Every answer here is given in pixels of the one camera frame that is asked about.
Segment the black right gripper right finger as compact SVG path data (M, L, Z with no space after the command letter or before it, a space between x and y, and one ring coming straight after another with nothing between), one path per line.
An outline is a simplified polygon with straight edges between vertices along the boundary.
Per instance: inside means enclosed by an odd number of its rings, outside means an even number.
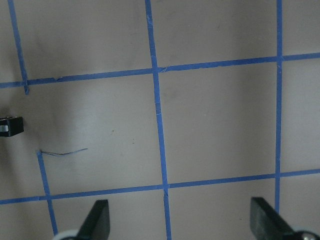
M300 239L300 234L263 197L250 200L250 230L256 240Z

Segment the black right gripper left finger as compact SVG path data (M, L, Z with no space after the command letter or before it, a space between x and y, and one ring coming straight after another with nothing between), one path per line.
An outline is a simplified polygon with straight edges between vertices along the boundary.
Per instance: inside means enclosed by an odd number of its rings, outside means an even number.
M77 240L107 240L111 231L109 202L96 200L80 227Z

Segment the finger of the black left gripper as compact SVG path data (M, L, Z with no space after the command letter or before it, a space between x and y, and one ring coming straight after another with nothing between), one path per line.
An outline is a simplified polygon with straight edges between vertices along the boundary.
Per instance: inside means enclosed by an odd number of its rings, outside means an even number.
M24 120L21 116L0 119L0 136L13 137L24 132Z

